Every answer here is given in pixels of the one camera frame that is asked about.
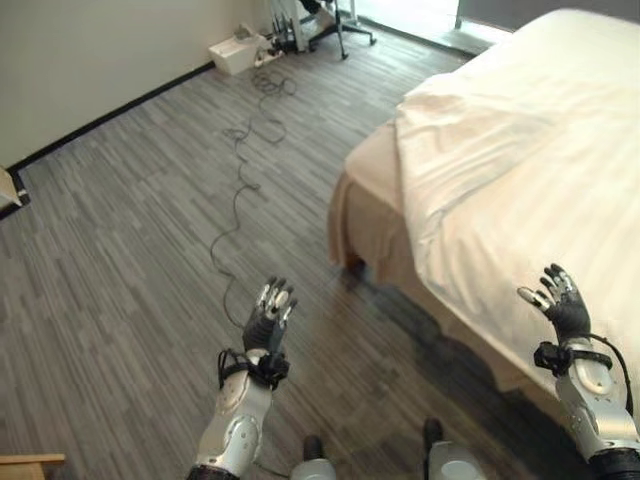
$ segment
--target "gray carpet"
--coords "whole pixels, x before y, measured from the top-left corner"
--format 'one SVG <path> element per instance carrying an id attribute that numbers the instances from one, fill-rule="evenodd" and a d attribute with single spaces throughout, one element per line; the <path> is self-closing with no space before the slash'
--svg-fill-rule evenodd
<path id="1" fill-rule="evenodd" d="M 269 68 L 298 93 L 270 103 L 289 134 L 256 137 L 240 233 L 220 245 L 247 316 L 270 274 L 296 287 L 262 461 L 286 470 L 321 435 L 340 478 L 420 478 L 420 428 L 440 417 L 495 478 L 585 478 L 575 448 L 397 292 L 329 265 L 327 204 L 349 151 L 402 95 L 463 60 L 380 34 L 347 35 Z M 32 204 L 0 222 L 0 454 L 62 452 L 58 479 L 179 479 L 213 412 L 215 356 L 241 345 L 208 246 L 238 186 L 222 134 L 255 112 L 250 72 L 213 70 L 22 172 Z M 247 478 L 269 478 L 257 469 Z"/>

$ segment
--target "black baseboard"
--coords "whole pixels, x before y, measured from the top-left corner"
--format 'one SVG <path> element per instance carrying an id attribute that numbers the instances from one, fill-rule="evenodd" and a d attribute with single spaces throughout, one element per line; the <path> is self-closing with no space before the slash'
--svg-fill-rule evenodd
<path id="1" fill-rule="evenodd" d="M 92 122 L 87 123 L 86 125 L 78 128 L 77 130 L 74 130 L 73 132 L 65 135 L 62 138 L 59 138 L 55 142 L 47 145 L 46 147 L 43 147 L 40 150 L 32 153 L 28 157 L 25 157 L 23 160 L 16 163 L 15 165 L 10 166 L 7 169 L 7 172 L 9 172 L 9 175 L 11 175 L 11 178 L 13 179 L 13 183 L 16 187 L 16 191 L 18 192 L 18 197 L 20 198 L 20 202 L 22 203 L 22 206 L 12 204 L 0 210 L 0 220 L 2 220 L 3 218 L 6 218 L 7 216 L 18 211 L 20 208 L 24 207 L 25 205 L 28 205 L 31 202 L 29 194 L 27 193 L 24 187 L 24 183 L 20 178 L 20 170 L 31 165 L 32 163 L 36 162 L 42 157 L 50 154 L 51 152 L 57 150 L 63 145 L 66 145 L 67 143 L 84 135 L 85 133 L 90 132 L 94 128 L 99 127 L 103 123 L 108 122 L 112 118 L 115 118 L 118 115 L 125 113 L 126 111 L 131 110 L 132 108 L 137 107 L 138 105 L 146 102 L 147 100 L 150 100 L 153 97 L 160 95 L 161 93 L 169 90 L 170 88 L 173 88 L 181 84 L 182 82 L 185 82 L 186 80 L 189 80 L 190 78 L 193 78 L 196 75 L 200 75 L 201 73 L 206 72 L 207 70 L 210 70 L 212 68 L 215 68 L 215 64 L 213 62 L 205 63 L 201 67 L 198 67 L 188 73 L 185 73 L 184 75 L 181 75 L 178 78 L 175 78 L 165 83 L 164 85 L 159 86 L 158 88 L 154 88 L 150 92 L 147 92 L 144 95 L 141 95 L 138 98 L 131 100 L 130 102 L 122 105 L 121 107 L 118 107 L 115 110 L 112 110 L 109 113 L 106 113 L 101 117 L 96 118 Z"/>
<path id="2" fill-rule="evenodd" d="M 22 170 L 23 168 L 31 165 L 36 160 L 44 157 L 45 155 L 50 154 L 51 152 L 53 152 L 53 151 L 57 150 L 58 148 L 62 147 L 63 145 L 65 145 L 65 144 L 75 140 L 76 138 L 84 135 L 85 133 L 90 132 L 94 128 L 99 127 L 100 125 L 102 125 L 105 122 L 108 122 L 112 118 L 115 118 L 118 115 L 121 115 L 121 114 L 125 113 L 126 111 L 131 110 L 132 108 L 137 107 L 138 105 L 146 102 L 147 100 L 150 100 L 153 97 L 156 97 L 156 96 L 160 95 L 161 93 L 169 90 L 170 88 L 173 88 L 176 85 L 179 85 L 182 82 L 185 82 L 186 80 L 189 80 L 190 78 L 193 78 L 196 75 L 200 75 L 201 73 L 206 72 L 207 70 L 210 70 L 210 69 L 212 69 L 214 67 L 215 67 L 215 64 L 213 62 L 205 63 L 201 67 L 198 67 L 198 68 L 196 68 L 196 69 L 194 69 L 194 70 L 192 70 L 192 71 L 190 71 L 188 73 L 185 73 L 184 75 L 181 75 L 178 78 L 175 78 L 175 79 L 165 83 L 164 85 L 159 86 L 158 88 L 154 88 L 150 92 L 147 92 L 144 95 L 141 95 L 138 98 L 136 98 L 134 100 L 131 100 L 130 102 L 122 105 L 121 107 L 118 107 L 115 110 L 112 110 L 109 113 L 106 113 L 106 114 L 102 115 L 101 117 L 96 118 L 92 122 L 87 123 L 86 125 L 78 128 L 77 130 L 74 130 L 73 132 L 65 135 L 62 138 L 59 138 L 55 142 L 47 145 L 46 147 L 43 147 L 40 150 L 32 153 L 31 155 L 29 155 L 28 157 L 25 157 L 20 162 L 18 162 L 15 165 L 12 165 L 11 167 L 9 167 L 7 169 L 7 171 L 9 172 L 10 175 L 13 176 L 15 173 L 17 173 L 20 170 Z"/>

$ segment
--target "robotic arm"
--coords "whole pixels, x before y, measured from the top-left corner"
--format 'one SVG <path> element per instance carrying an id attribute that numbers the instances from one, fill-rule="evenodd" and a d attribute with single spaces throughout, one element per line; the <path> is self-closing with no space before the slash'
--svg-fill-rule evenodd
<path id="1" fill-rule="evenodd" d="M 556 391 L 569 413 L 578 449 L 597 478 L 638 479 L 640 434 L 633 420 L 631 390 L 625 409 L 615 397 L 611 359 L 595 352 L 589 340 L 604 339 L 591 334 L 589 313 L 578 288 L 556 264 L 544 272 L 549 278 L 540 281 L 551 298 L 541 290 L 518 289 L 525 301 L 551 321 L 558 336 L 559 345 L 540 344 L 535 363 L 557 378 Z"/>
<path id="2" fill-rule="evenodd" d="M 292 291 L 284 279 L 270 278 L 245 326 L 244 353 L 218 357 L 221 391 L 188 480 L 235 480 L 257 459 L 272 391 L 289 371 L 281 343 L 297 303 Z"/>

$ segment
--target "wheel caster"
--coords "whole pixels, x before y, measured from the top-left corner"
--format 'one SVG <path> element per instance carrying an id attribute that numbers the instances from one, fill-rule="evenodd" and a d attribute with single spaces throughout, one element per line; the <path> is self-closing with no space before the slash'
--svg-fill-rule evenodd
<path id="1" fill-rule="evenodd" d="M 325 458 L 324 446 L 322 445 L 322 440 L 320 440 L 319 437 L 309 435 L 304 439 L 302 458 L 305 462 L 317 460 L 318 458 Z"/>
<path id="2" fill-rule="evenodd" d="M 422 427 L 422 437 L 425 453 L 429 456 L 433 444 L 444 439 L 444 431 L 440 421 L 435 418 L 427 418 Z"/>

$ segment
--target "black cable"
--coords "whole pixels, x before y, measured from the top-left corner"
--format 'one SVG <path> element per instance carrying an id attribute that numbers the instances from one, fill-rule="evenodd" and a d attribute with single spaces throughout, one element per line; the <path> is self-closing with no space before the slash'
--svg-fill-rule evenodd
<path id="1" fill-rule="evenodd" d="M 233 194 L 233 200 L 231 202 L 234 224 L 232 228 L 225 230 L 224 232 L 216 236 L 209 246 L 209 256 L 211 257 L 211 263 L 220 275 L 227 278 L 227 286 L 222 296 L 222 308 L 224 309 L 224 314 L 231 322 L 231 324 L 239 329 L 243 329 L 244 326 L 239 321 L 233 318 L 227 305 L 229 292 L 231 291 L 233 284 L 236 282 L 237 277 L 220 262 L 220 260 L 216 256 L 215 248 L 220 240 L 228 235 L 231 235 L 232 233 L 236 233 L 242 227 L 240 223 L 240 216 L 238 215 L 238 198 L 240 197 L 240 194 L 242 194 L 242 192 L 244 192 L 245 190 L 257 192 L 261 188 L 261 185 L 259 183 L 252 183 L 244 178 L 242 174 L 242 168 L 249 163 L 249 159 L 243 156 L 240 147 L 244 143 L 246 143 L 251 134 L 254 134 L 270 145 L 277 145 L 287 137 L 287 128 L 285 124 L 281 120 L 278 120 L 269 110 L 267 110 L 267 108 L 265 107 L 265 102 L 267 101 L 267 99 L 279 97 L 281 95 L 295 95 L 298 87 L 296 82 L 290 77 L 276 74 L 275 72 L 265 72 L 260 69 L 256 69 L 256 72 L 251 79 L 251 83 L 259 92 L 263 94 L 258 101 L 258 115 L 249 118 L 246 129 L 228 128 L 223 131 L 223 133 L 228 138 L 233 140 L 233 151 L 239 160 L 236 176 L 240 181 L 240 187 Z M 261 117 L 265 123 L 281 130 L 281 133 L 276 137 L 269 137 L 268 135 L 257 130 L 254 126 L 254 123 L 256 117 L 258 116 Z"/>
<path id="2" fill-rule="evenodd" d="M 613 350 L 613 353 L 618 357 L 618 361 L 620 362 L 620 367 L 622 367 L 622 374 L 624 375 L 624 383 L 627 387 L 627 404 L 626 409 L 629 412 L 629 415 L 633 417 L 633 393 L 631 392 L 631 379 L 629 378 L 629 371 L 627 370 L 627 364 L 624 362 L 624 358 L 622 357 L 622 353 L 620 350 L 616 348 L 616 346 L 607 340 L 605 337 L 601 337 L 594 333 L 584 333 L 581 335 L 585 338 L 593 338 L 594 340 L 598 340 L 601 343 L 604 343 L 607 347 Z"/>

